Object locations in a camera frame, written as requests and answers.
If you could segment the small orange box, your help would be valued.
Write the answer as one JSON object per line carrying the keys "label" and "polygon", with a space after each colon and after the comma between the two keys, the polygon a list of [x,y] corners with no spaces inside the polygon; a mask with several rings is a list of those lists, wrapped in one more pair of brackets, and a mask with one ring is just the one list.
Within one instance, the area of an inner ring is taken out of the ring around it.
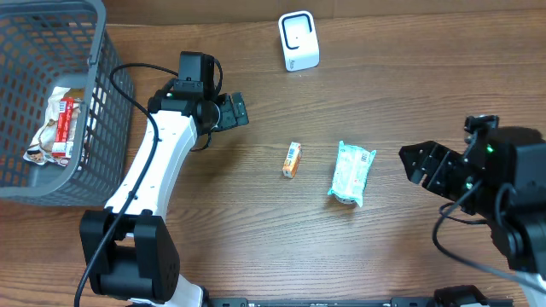
{"label": "small orange box", "polygon": [[285,158],[285,161],[282,167],[283,176],[288,178],[295,177],[299,167],[299,163],[301,161],[301,157],[302,157],[301,144],[298,142],[291,142],[288,149],[287,157]]}

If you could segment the teal white tissue pack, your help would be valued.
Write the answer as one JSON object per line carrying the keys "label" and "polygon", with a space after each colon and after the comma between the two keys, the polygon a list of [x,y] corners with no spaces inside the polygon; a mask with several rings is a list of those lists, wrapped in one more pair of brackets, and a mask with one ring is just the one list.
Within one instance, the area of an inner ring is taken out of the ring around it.
{"label": "teal white tissue pack", "polygon": [[328,195],[340,203],[363,206],[364,190],[376,151],[339,141],[338,155]]}

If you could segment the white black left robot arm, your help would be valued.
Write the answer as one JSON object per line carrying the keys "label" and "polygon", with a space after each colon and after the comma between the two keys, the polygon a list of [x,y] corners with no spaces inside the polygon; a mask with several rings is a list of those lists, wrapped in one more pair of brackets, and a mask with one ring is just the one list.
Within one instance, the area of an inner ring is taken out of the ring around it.
{"label": "white black left robot arm", "polygon": [[166,227],[169,199],[197,138],[246,125],[240,92],[207,101],[176,91],[169,80],[148,101],[146,133],[125,179],[100,211],[86,211],[79,226],[86,269],[83,288],[135,306],[208,306],[206,289],[180,273],[180,257]]}

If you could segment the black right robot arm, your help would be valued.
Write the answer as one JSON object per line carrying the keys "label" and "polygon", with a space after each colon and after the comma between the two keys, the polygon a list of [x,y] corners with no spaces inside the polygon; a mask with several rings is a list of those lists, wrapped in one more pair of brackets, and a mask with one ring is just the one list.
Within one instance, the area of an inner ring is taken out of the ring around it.
{"label": "black right robot arm", "polygon": [[[545,304],[545,141],[525,127],[467,126],[468,147],[458,153],[435,141],[400,148],[407,178],[449,202],[439,208],[432,241],[448,258],[515,282],[531,306]],[[491,230],[510,272],[444,247],[439,229],[455,209],[479,215]]]}

